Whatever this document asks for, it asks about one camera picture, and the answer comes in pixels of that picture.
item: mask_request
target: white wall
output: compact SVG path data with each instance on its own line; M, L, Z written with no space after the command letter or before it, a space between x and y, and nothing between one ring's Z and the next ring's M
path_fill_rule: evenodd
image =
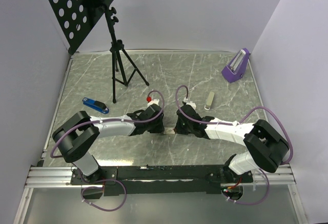
M251 55L264 104L285 125L310 223L328 222L328 0L281 0Z
M0 0L0 223L13 223L68 62L39 0Z
M47 0L43 0L58 30ZM127 49L252 50L279 0L115 0ZM110 48L104 16L79 51Z

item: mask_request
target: blue stapler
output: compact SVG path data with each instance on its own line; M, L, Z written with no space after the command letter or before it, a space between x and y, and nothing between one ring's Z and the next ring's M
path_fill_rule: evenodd
M83 104L96 110L96 111L99 111L101 112L102 114L107 114L109 112L109 109L107 108L107 106L102 103L102 102L99 102L99 101L96 101L96 100L93 100L93 99L90 99L90 98L83 98Z

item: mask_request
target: tripod leg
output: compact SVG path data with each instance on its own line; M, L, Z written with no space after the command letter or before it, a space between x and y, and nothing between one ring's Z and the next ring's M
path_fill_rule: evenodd
M115 62L116 62L116 56L115 52L112 53L112 73L113 73L113 103L116 103L116 96L115 96Z
M117 58L115 59L115 71L118 72L118 67L117 67Z
M146 83L146 86L149 86L148 81L145 79L145 77L142 75L142 73L140 72L140 70L138 69L138 67L135 65L135 63L132 61L131 57L128 55L128 53L125 51L125 49L122 49L122 52L124 53L124 55L128 58L128 60L130 61L130 63L132 64L132 66L134 67L134 69L138 72L138 74L140 75L140 77L144 80L144 82Z
M116 51L115 53L116 53L116 58L117 58L117 61L118 61L119 69L120 69L121 74L122 74L124 86L127 87L128 86L128 82L127 82L127 78L125 76L125 71L124 71L124 67L123 67L121 55L119 54L119 50Z

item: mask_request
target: gray marble surface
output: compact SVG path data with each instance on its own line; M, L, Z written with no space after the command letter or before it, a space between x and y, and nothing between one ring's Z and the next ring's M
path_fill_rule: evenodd
M185 84L190 90L190 100L197 104L201 117L215 116L224 120L240 120L260 100L249 67L244 77L229 84L221 75L223 67L234 53L211 54L131 54L141 72L150 83L147 87L135 74L128 87L116 84L116 100L112 103L111 55L79 54L74 56L68 79L60 100L53 130L63 124L77 111L86 110L89 115L115 117L146 107L146 97L152 89L165 97L163 123L174 127L177 121L174 94L176 88ZM126 75L133 67L122 55ZM210 91L215 92L210 111L204 104ZM182 89L179 100L185 96ZM83 97L99 100L108 105L110 112L103 115L82 104ZM254 112L246 122L264 119L262 111ZM50 139L44 167L71 166L62 158L51 159ZM126 137L114 136L96 140L90 153L103 166L121 165L201 165L223 164L232 154L242 153L245 147L224 140L206 140L193 135L149 134Z

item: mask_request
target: black music stand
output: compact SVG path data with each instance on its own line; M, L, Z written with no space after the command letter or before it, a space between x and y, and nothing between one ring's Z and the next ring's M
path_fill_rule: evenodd
M147 86L149 86L149 83L146 81L145 77L124 49L122 40L116 39L114 24L118 22L118 19L116 16L113 16L113 14L116 14L116 10L113 7L109 9L113 1L114 0L49 0L59 25L70 45L68 52L71 55L76 52L77 48L85 40L101 16L105 14L107 26L112 38L112 47L110 48L110 51L112 53L113 68L113 103L116 103L115 82L119 82L127 87L135 72L138 72ZM128 80L124 72L119 51L124 53L134 67L134 70ZM119 65L123 81L120 81L115 77L115 70L118 71L117 63Z

